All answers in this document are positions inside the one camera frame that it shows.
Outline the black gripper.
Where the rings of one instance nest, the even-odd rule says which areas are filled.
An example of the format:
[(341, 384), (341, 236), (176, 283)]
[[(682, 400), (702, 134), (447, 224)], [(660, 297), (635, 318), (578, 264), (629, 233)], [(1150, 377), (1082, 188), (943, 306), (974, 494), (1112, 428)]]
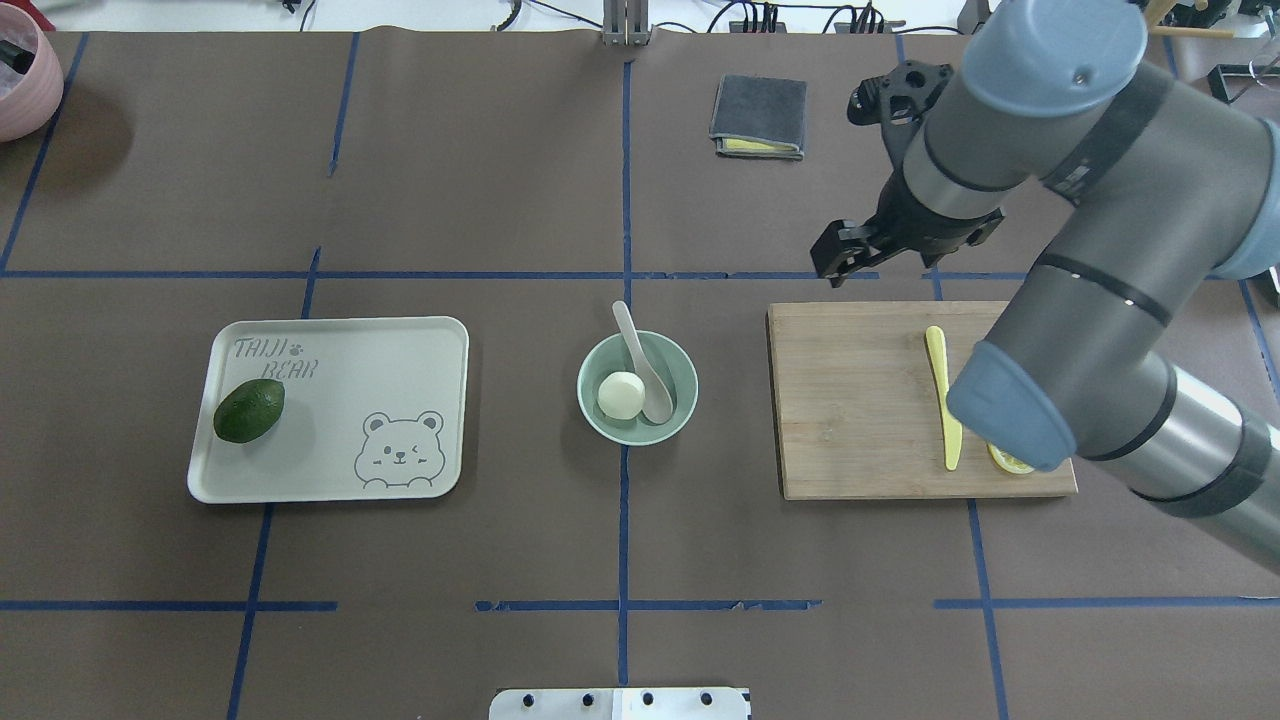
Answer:
[(847, 120), (879, 127), (892, 173), (868, 220), (831, 222), (810, 247), (817, 277), (832, 287), (905, 251), (933, 268), (964, 246), (984, 243), (1004, 222), (1004, 190), (978, 190), (955, 179), (928, 146), (925, 117), (955, 74), (950, 64), (902, 61), (851, 92)]

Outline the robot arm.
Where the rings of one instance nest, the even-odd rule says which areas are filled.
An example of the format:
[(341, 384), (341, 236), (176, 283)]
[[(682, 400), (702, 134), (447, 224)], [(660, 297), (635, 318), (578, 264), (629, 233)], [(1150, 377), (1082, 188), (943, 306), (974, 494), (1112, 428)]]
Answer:
[(812, 246), (840, 286), (905, 251), (987, 240), (1039, 181), (1062, 229), (948, 389), (968, 429), (1038, 471), (1103, 468), (1149, 506), (1277, 570), (1277, 428), (1156, 352), (1210, 275), (1277, 264), (1277, 126), (1146, 61), (1128, 1), (1004, 1), (959, 68), (864, 79), (847, 119), (893, 170), (874, 215)]

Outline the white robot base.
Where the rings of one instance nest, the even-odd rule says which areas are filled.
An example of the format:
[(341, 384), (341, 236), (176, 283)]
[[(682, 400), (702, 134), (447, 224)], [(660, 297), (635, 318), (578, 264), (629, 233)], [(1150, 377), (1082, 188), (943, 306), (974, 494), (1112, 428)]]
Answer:
[(751, 719), (750, 691), (727, 685), (513, 688), (489, 719)]

